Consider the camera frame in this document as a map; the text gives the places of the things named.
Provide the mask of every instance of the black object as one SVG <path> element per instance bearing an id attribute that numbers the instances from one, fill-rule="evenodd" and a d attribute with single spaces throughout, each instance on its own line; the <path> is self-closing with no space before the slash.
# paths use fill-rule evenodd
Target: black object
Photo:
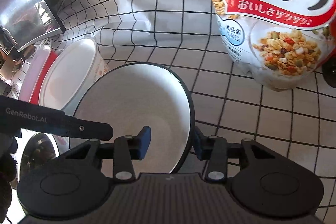
<path id="1" fill-rule="evenodd" d="M 336 88 L 336 57 L 331 57 L 322 65 L 322 73 L 327 84 Z"/>
<path id="2" fill-rule="evenodd" d="M 190 130 L 189 130 L 189 136 L 188 136 L 188 140 L 187 140 L 187 143 L 185 144 L 185 149 L 181 155 L 181 158 L 180 160 L 178 161 L 178 163 L 175 165 L 175 167 L 173 168 L 173 170 L 171 171 L 171 173 L 177 173 L 180 168 L 182 167 L 184 161 L 186 160 L 188 154 L 189 154 L 189 151 L 193 145 L 193 137 L 194 137 L 194 128 L 195 128 L 195 110 L 194 110 L 194 103 L 193 103 L 193 100 L 192 100 L 192 97 L 191 97 L 191 93 L 188 89 L 188 87 L 186 86 L 186 84 L 183 82 L 183 80 L 175 73 L 173 72 L 172 70 L 170 69 L 167 69 L 167 67 L 163 66 L 163 65 L 159 65 L 159 64 L 156 64 L 156 63 L 151 63 L 151 62 L 134 62 L 134 63 L 130 63 L 130 64 L 125 64 L 125 65 L 122 65 L 120 67 L 117 67 L 113 70 L 110 70 L 108 73 L 104 74 L 101 78 L 99 78 L 87 91 L 86 93 L 84 94 L 84 96 L 82 97 L 82 99 L 80 100 L 80 102 L 78 103 L 78 106 L 73 114 L 73 116 L 75 117 L 76 116 L 76 113 L 77 113 L 77 110 L 79 108 L 79 106 L 81 105 L 81 102 L 83 101 L 83 99 L 85 98 L 85 95 L 88 94 L 90 92 L 90 90 L 95 86 L 95 85 L 98 85 L 100 83 L 100 81 L 103 81 L 104 77 L 109 77 L 109 74 L 110 73 L 113 73 L 113 71 L 115 70 L 118 70 L 118 69 L 121 69 L 123 67 L 127 67 L 127 66 L 132 66 L 132 65 L 136 65 L 136 64 L 146 64 L 146 65 L 152 65 L 152 66 L 155 66 L 155 67 L 159 67 L 159 68 L 162 68 L 162 69 L 165 69 L 167 71 L 169 71 L 172 75 L 175 76 L 175 78 L 180 82 L 181 86 L 183 87 L 183 90 L 185 92 L 185 95 L 188 99 L 188 103 L 189 103 L 189 110 L 190 110 Z M 69 147 L 71 149 L 72 147 L 72 144 L 71 144 L 71 139 L 69 141 Z"/>
<path id="3" fill-rule="evenodd" d="M 12 87 L 0 79 L 0 95 L 7 96 L 9 93 L 11 93 L 11 90 L 12 90 Z"/>
<path id="4" fill-rule="evenodd" d="M 244 139 L 227 143 L 196 128 L 194 150 L 209 160 L 199 174 L 140 174 L 150 129 L 115 143 L 87 141 L 32 170 L 18 185 L 29 214 L 22 224 L 52 223 L 321 223 L 314 213 L 323 185 L 312 172 Z M 113 158 L 114 178 L 100 173 L 101 159 Z M 227 178 L 227 159 L 239 158 L 241 172 Z"/>
<path id="5" fill-rule="evenodd" d="M 151 129 L 145 126 L 137 136 L 119 137 L 115 143 L 91 139 L 76 146 L 20 180 L 17 192 L 23 209 L 46 219 L 68 219 L 92 211 L 103 204 L 114 183 L 135 180 L 131 159 L 143 159 L 150 141 Z M 100 172 L 97 155 L 114 158 L 113 180 Z"/>

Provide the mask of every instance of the white lid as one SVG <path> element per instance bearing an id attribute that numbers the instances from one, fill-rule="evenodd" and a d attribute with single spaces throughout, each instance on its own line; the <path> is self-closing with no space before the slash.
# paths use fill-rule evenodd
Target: white lid
<path id="1" fill-rule="evenodd" d="M 39 105 L 62 110 L 84 82 L 96 55 L 96 43 L 84 38 L 72 43 L 50 67 L 41 87 Z"/>
<path id="2" fill-rule="evenodd" d="M 33 94 L 36 82 L 40 77 L 42 69 L 50 55 L 51 46 L 45 45 L 39 48 L 31 61 L 25 79 L 23 80 L 22 87 L 18 99 L 21 101 L 29 102 Z"/>

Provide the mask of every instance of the granola image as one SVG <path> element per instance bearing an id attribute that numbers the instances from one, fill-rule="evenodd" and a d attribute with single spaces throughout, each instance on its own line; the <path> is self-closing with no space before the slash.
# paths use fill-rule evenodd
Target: granola image
<path id="1" fill-rule="evenodd" d="M 321 55 L 317 43 L 295 29 L 290 33 L 269 31 L 252 46 L 260 52 L 267 68 L 290 76 L 315 69 Z"/>

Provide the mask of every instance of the stainless steel appliance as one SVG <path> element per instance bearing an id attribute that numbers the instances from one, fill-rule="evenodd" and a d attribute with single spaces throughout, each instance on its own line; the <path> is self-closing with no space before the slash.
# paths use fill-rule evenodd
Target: stainless steel appliance
<path id="1" fill-rule="evenodd" d="M 65 32 L 65 27 L 44 0 L 0 0 L 1 49 L 8 55 L 13 47 L 29 45 Z"/>

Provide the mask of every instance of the white bowl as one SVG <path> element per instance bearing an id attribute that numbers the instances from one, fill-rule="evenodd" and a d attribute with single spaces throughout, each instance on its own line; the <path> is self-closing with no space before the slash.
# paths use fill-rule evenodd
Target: white bowl
<path id="1" fill-rule="evenodd" d="M 191 147 L 194 107 L 190 93 L 177 75 L 163 66 L 133 63 L 110 71 L 84 95 L 75 117 L 109 123 L 115 138 L 137 135 L 150 126 L 152 138 L 146 157 L 133 161 L 136 175 L 177 171 Z M 70 147 L 81 143 L 71 139 Z M 103 160 L 102 172 L 112 177 L 113 160 Z"/>

